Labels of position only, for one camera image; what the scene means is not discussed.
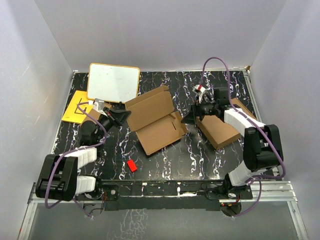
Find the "small red block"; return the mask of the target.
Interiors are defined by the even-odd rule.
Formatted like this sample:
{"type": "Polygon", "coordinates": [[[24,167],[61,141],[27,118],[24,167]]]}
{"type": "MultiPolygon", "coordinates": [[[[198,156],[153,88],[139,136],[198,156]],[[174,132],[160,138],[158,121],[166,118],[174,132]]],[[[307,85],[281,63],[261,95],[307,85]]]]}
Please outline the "small red block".
{"type": "Polygon", "coordinates": [[[128,160],[126,163],[132,173],[134,173],[138,170],[135,162],[132,159],[128,160]]]}

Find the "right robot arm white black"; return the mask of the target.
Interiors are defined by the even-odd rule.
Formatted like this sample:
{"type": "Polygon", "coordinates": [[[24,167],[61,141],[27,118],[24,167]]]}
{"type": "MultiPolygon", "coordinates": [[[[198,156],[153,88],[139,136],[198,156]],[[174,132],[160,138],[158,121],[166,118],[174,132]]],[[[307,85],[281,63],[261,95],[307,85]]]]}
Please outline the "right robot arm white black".
{"type": "Polygon", "coordinates": [[[239,104],[230,98],[226,87],[214,89],[213,96],[201,84],[193,87],[196,101],[181,123],[196,125],[213,142],[231,141],[227,129],[236,130],[237,137],[243,137],[243,160],[234,170],[227,173],[220,185],[205,184],[204,192],[239,198],[249,185],[261,175],[283,164],[283,151],[279,128],[266,125],[247,114],[239,104]]]}

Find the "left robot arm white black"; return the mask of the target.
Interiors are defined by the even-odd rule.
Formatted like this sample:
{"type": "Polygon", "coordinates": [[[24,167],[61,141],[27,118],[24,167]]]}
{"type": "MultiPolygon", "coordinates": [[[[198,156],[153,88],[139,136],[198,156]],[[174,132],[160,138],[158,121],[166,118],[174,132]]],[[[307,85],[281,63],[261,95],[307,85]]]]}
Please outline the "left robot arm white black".
{"type": "Polygon", "coordinates": [[[35,194],[38,198],[69,202],[77,195],[87,194],[97,200],[103,195],[102,185],[90,175],[78,175],[78,169],[97,160],[111,128],[120,128],[131,115],[130,110],[105,107],[98,119],[87,114],[80,125],[80,147],[62,154],[48,154],[43,162],[35,194]]]}

